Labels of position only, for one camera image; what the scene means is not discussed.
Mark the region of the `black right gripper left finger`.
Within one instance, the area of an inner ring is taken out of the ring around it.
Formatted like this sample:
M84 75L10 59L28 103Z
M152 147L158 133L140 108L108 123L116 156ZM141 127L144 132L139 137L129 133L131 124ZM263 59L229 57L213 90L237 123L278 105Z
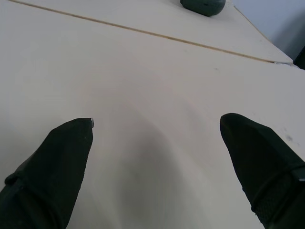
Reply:
M67 228L84 178L94 122L77 118L54 128L39 148L5 178L2 229Z

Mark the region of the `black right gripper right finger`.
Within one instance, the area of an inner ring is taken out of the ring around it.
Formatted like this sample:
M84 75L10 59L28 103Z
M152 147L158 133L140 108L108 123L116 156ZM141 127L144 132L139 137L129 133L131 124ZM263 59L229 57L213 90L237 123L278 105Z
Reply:
M305 227L305 163L271 128L235 113L220 132L252 212L266 229Z

